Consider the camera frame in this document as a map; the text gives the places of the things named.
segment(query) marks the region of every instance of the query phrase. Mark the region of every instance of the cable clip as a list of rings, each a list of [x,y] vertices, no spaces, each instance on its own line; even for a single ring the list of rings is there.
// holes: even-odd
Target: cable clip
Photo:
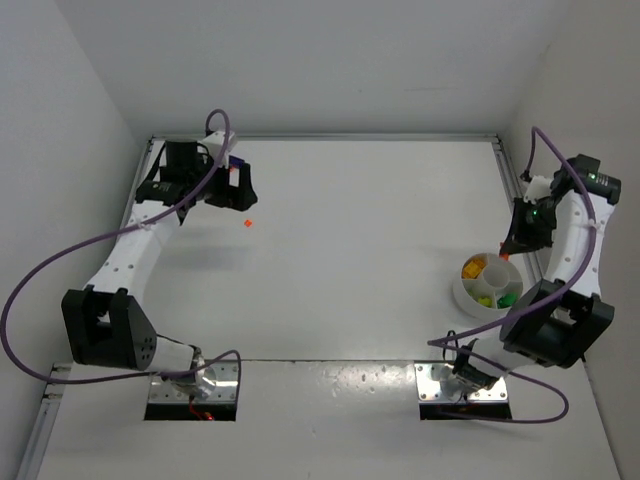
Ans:
[[[131,213],[131,219],[133,220],[133,223],[136,224],[138,229],[146,231],[151,230],[151,224],[145,223],[144,220],[140,220],[135,213]]]
[[[601,232],[602,230],[604,230],[604,224],[603,223],[598,223],[593,219],[589,219],[589,221],[587,222],[587,225],[589,227],[595,228],[597,232]]]

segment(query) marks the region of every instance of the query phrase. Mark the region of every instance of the red wire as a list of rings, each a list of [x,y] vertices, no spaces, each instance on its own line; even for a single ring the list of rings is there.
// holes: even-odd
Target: red wire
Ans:
[[[193,408],[193,399],[192,398],[189,399],[189,411],[191,413],[193,413],[196,417],[198,417],[198,420],[204,420],[204,418],[202,418],[202,416],[196,411],[196,409]]]

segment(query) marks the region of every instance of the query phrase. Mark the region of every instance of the small orange block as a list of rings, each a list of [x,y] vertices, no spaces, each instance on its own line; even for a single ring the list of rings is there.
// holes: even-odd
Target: small orange block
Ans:
[[[474,258],[462,269],[462,278],[478,278],[485,266],[482,260]]]

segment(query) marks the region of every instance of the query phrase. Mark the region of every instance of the white table surface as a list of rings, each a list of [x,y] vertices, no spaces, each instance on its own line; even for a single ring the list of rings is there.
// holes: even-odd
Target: white table surface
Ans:
[[[144,379],[69,387],[40,479],[618,478],[580,363],[524,370],[573,402],[557,424],[419,421],[405,361],[437,358],[427,340],[472,325],[452,276],[509,225],[491,143],[245,141],[234,154],[259,203],[192,210],[144,306],[159,333],[252,360],[238,421],[144,422]],[[516,417],[561,408],[508,387]]]

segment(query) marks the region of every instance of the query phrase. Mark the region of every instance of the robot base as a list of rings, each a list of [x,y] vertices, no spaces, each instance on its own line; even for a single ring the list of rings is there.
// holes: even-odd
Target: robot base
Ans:
[[[466,393],[451,375],[447,362],[415,363],[420,420],[460,420],[448,413],[479,417],[511,418],[509,395],[504,378],[491,389]]]
[[[236,362],[218,362],[205,370],[206,388],[193,398],[189,408],[189,395],[169,379],[158,375],[151,377],[145,420],[204,420],[208,416],[215,421],[236,419],[236,388],[238,367]]]

